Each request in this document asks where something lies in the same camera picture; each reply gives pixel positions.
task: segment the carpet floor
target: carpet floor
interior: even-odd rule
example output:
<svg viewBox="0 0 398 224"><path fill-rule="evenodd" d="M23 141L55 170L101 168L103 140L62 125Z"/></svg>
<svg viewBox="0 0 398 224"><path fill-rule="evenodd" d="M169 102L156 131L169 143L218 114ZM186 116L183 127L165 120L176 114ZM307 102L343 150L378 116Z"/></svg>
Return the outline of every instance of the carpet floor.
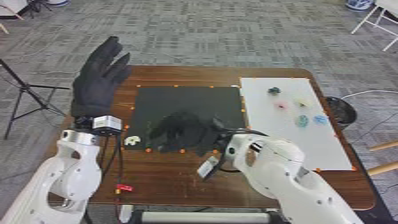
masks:
<svg viewBox="0 0 398 224"><path fill-rule="evenodd" d="M89 53L115 35L133 65L304 68L323 94L343 97L371 89L398 90L398 44L382 52L392 36L369 25L350 35L364 15L344 8L341 0L71 1L53 11L42 8L33 18L26 14L25 21L1 20L10 34L0 33L0 55L30 83L71 86ZM12 81L3 71L0 74ZM0 130L17 96L3 79ZM64 112L69 101L71 92L58 91L53 103ZM344 136L371 168L398 160L396 148L368 150L398 139L398 97L368 93L346 101L359 119ZM23 98L19 111L33 107ZM51 113L32 114L14 123L9 140L0 140L0 215L42 161L60 122ZM398 187L391 187L398 171L376 175L373 181L398 218ZM90 208L96 223L113 223L113 210L106 206Z"/></svg>

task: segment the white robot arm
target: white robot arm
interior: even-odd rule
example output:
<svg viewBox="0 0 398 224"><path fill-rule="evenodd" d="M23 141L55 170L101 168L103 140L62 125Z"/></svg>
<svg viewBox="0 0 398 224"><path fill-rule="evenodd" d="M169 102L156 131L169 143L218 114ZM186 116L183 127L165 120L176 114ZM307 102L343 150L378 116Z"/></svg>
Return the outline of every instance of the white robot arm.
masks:
<svg viewBox="0 0 398 224"><path fill-rule="evenodd" d="M247 153L256 151L248 166ZM277 199L291 224L362 224L352 208L318 173L302 167L304 153L284 139L234 134L225 159L232 161L256 191Z"/></svg>
<svg viewBox="0 0 398 224"><path fill-rule="evenodd" d="M101 181L97 136L67 130L57 146L58 153L39 167L1 224L78 224L81 221L87 201ZM256 151L250 165L248 150ZM291 142L257 134L234 134L225 159L256 191L279 201L291 224L362 224L323 178L302 167L304 153ZM62 206L49 206L49 192L65 199Z"/></svg>
<svg viewBox="0 0 398 224"><path fill-rule="evenodd" d="M78 224L81 221L89 198L101 182L97 136L65 130L57 147L58 153L41 164L1 224ZM62 206L49 205L49 193L65 199Z"/></svg>

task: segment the white sheet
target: white sheet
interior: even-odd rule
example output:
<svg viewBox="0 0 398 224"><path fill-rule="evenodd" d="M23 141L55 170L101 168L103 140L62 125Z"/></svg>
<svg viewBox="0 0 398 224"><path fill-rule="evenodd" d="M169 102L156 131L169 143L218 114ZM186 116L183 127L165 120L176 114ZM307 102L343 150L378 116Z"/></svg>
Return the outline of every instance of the white sheet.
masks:
<svg viewBox="0 0 398 224"><path fill-rule="evenodd" d="M280 94L272 96L268 89L277 87ZM334 128L316 124L314 116L323 115L323 108L305 78L241 78L247 118L252 130L273 137L286 138L305 153L304 167L321 170L352 170L352 163L336 138ZM296 126L296 117L309 118L307 127Z"/></svg>

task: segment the small toy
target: small toy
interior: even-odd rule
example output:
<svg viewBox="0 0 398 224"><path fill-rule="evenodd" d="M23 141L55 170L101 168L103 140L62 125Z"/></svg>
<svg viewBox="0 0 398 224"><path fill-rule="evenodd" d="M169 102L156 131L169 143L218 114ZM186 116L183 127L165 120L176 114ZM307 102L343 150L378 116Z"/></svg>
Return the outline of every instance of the small toy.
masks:
<svg viewBox="0 0 398 224"><path fill-rule="evenodd" d="M282 102L277 102L277 103L275 103L275 107L277 107L280 110L286 110L288 105L286 105Z"/></svg>
<svg viewBox="0 0 398 224"><path fill-rule="evenodd" d="M305 128L307 127L307 116L305 115L300 115L296 117L296 120L295 120L295 124L300 128Z"/></svg>
<svg viewBox="0 0 398 224"><path fill-rule="evenodd" d="M277 87L270 88L268 93L272 96L275 96L280 93L280 89Z"/></svg>
<svg viewBox="0 0 398 224"><path fill-rule="evenodd" d="M298 107L311 107L311 102L305 99L295 99Z"/></svg>
<svg viewBox="0 0 398 224"><path fill-rule="evenodd" d="M135 145L140 142L140 137L138 136L129 136L124 139L124 145Z"/></svg>
<svg viewBox="0 0 398 224"><path fill-rule="evenodd" d="M314 116L314 123L325 125L327 122L328 122L327 116L323 116L323 115L316 115L316 116Z"/></svg>

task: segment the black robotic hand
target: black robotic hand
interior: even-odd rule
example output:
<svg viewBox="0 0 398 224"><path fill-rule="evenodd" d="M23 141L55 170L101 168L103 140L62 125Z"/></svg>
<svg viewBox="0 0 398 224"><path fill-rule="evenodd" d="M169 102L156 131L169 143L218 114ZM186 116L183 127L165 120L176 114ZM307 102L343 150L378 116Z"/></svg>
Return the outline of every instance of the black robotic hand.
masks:
<svg viewBox="0 0 398 224"><path fill-rule="evenodd" d="M121 50L119 38L112 36L90 53L73 82L71 116L76 119L103 116L110 112L115 88L131 72L129 53L113 62Z"/></svg>
<svg viewBox="0 0 398 224"><path fill-rule="evenodd" d="M160 121L151 130L151 141L165 136L165 142L158 145L160 152L177 151L193 148L197 155L213 149L220 137L222 128L213 120L199 119L197 115L186 111L174 112Z"/></svg>

